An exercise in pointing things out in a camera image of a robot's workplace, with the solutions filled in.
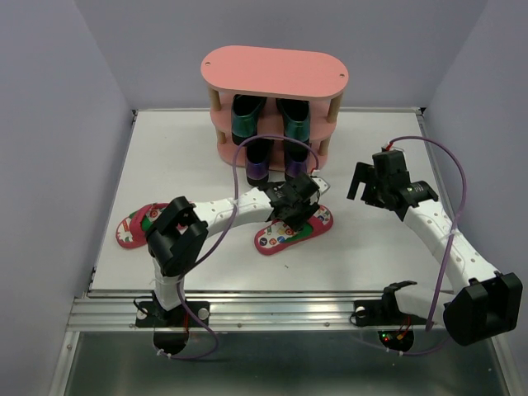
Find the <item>purple loafer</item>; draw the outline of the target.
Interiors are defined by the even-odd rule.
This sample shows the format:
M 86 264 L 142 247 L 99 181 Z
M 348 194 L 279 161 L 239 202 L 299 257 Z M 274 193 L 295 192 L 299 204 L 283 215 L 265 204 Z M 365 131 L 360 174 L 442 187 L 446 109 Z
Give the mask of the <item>purple loafer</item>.
M 251 186 L 268 182 L 272 148 L 273 142 L 269 139 L 257 139 L 247 144 L 245 169 Z
M 284 142 L 285 179 L 291 180 L 307 172 L 309 150 L 290 141 Z

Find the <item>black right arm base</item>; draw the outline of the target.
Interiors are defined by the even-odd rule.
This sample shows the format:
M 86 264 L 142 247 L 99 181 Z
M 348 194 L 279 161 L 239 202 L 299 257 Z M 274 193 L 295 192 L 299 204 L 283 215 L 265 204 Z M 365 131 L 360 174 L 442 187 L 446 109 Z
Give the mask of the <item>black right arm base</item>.
M 404 356 L 417 356 L 420 352 L 410 352 L 414 343 L 412 325 L 425 325 L 426 319 L 404 313 L 396 300 L 397 291 L 410 291 L 411 286 L 417 282 L 406 280 L 392 283 L 383 289 L 378 299 L 360 299 L 353 305 L 353 311 L 349 316 L 349 322 L 359 328 L 365 327 L 387 327 L 399 325 L 397 330 L 378 331 L 379 341 L 389 351 L 400 352 Z

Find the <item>red flip-flop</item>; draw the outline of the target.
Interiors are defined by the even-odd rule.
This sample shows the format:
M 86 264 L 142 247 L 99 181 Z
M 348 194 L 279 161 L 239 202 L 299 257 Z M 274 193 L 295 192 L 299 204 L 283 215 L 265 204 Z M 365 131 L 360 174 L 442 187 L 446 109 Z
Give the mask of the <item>red flip-flop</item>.
M 321 205 L 300 230 L 294 231 L 284 221 L 274 219 L 256 233 L 253 243 L 260 254 L 264 256 L 275 255 L 295 244 L 317 238 L 326 233 L 333 226 L 333 222 L 330 209 Z
M 167 206 L 168 203 L 147 204 L 124 218 L 115 231 L 117 243 L 124 249 L 144 246 L 147 243 L 145 233 Z

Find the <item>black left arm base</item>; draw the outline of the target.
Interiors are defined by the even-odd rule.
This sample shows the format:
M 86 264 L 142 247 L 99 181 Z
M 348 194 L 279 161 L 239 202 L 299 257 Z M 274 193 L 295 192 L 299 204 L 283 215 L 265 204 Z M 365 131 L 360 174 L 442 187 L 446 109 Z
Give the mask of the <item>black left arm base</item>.
M 191 361 L 206 358 L 216 351 L 218 336 L 209 327 L 210 303 L 186 301 L 165 310 L 151 292 L 133 299 L 135 326 L 153 331 L 153 347 L 158 356 L 169 360 Z

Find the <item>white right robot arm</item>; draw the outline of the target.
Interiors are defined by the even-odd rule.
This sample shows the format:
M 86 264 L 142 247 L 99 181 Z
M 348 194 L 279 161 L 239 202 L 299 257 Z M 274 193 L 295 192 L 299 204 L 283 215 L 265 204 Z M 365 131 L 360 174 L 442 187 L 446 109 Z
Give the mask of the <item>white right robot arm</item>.
M 500 272 L 453 229 L 433 188 L 411 180 L 403 152 L 382 151 L 372 159 L 357 163 L 348 199 L 363 185 L 362 201 L 394 212 L 444 268 L 452 291 L 428 289 L 414 280 L 392 283 L 379 299 L 356 301 L 351 322 L 381 327 L 431 320 L 461 346 L 514 330 L 523 291 L 519 277 Z

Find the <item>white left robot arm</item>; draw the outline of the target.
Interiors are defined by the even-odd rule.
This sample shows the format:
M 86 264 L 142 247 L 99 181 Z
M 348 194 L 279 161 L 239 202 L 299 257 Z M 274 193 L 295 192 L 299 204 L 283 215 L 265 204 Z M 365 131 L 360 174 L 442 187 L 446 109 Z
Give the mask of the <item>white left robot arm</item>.
M 298 231 L 319 209 L 330 188 L 320 176 L 301 174 L 290 181 L 270 182 L 233 198 L 191 203 L 172 200 L 145 233 L 154 264 L 155 315 L 167 325 L 182 319 L 182 283 L 199 264 L 205 240 L 217 233 L 221 242 L 233 227 L 279 220 Z

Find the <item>green loafer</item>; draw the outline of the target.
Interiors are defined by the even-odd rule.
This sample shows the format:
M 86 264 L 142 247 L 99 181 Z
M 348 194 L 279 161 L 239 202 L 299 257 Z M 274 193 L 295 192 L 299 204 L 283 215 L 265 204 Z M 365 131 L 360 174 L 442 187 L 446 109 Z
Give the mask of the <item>green loafer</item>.
M 240 145 L 257 134 L 260 113 L 266 104 L 265 97 L 236 94 L 231 106 L 232 141 Z
M 310 106 L 308 101 L 277 98 L 276 107 L 283 120 L 284 135 L 303 143 L 310 136 Z

